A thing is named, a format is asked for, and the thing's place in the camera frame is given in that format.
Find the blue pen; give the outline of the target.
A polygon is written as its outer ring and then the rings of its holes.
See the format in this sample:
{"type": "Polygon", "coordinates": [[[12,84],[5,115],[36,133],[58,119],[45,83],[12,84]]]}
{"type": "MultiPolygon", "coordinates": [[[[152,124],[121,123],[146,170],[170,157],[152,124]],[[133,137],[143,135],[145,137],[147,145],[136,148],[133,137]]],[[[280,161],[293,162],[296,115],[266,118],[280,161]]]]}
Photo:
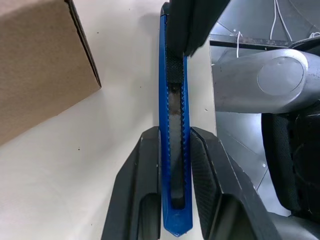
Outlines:
{"type": "Polygon", "coordinates": [[[164,228],[176,237],[193,227],[188,58],[167,47],[170,2],[160,11],[158,103],[164,228]]]}

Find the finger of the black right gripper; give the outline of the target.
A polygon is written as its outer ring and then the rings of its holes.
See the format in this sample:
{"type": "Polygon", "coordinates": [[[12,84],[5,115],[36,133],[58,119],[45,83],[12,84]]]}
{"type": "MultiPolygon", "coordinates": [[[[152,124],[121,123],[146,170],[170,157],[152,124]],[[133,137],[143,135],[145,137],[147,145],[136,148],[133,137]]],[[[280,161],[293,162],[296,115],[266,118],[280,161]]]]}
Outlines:
{"type": "Polygon", "coordinates": [[[175,56],[192,56],[206,42],[231,0],[170,0],[167,47],[175,56]]]}

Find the brown cardboard box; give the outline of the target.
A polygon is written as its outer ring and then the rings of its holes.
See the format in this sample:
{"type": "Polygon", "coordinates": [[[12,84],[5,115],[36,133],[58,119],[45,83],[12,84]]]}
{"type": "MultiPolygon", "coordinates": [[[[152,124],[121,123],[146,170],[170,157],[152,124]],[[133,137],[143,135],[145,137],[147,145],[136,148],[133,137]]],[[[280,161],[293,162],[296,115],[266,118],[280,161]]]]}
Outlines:
{"type": "Polygon", "coordinates": [[[0,0],[0,146],[101,86],[74,0],[0,0]]]}

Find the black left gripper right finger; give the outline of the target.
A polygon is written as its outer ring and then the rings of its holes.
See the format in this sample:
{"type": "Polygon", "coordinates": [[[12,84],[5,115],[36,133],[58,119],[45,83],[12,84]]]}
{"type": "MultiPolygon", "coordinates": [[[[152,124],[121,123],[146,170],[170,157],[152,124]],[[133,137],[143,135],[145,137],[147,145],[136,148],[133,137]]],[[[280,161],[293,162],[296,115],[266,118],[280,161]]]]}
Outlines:
{"type": "Polygon", "coordinates": [[[190,160],[204,240],[282,240],[250,178],[219,138],[192,127],[190,160]]]}

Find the silver robot body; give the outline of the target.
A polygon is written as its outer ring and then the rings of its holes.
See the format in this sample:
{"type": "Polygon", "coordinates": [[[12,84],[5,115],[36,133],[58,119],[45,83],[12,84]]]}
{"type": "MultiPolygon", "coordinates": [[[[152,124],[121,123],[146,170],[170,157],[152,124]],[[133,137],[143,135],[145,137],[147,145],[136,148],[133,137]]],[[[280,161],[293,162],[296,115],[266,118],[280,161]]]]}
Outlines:
{"type": "Polygon", "coordinates": [[[218,62],[213,87],[217,111],[261,114],[280,204],[320,223],[320,39],[218,62]]]}

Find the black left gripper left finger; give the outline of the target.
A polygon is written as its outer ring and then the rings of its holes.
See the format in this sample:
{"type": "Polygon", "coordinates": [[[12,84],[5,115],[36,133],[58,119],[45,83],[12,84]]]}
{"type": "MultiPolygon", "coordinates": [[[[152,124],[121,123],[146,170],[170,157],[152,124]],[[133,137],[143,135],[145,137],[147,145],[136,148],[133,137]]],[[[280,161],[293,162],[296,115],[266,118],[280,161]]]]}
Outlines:
{"type": "Polygon", "coordinates": [[[159,128],[144,131],[116,175],[101,240],[159,240],[159,128]]]}

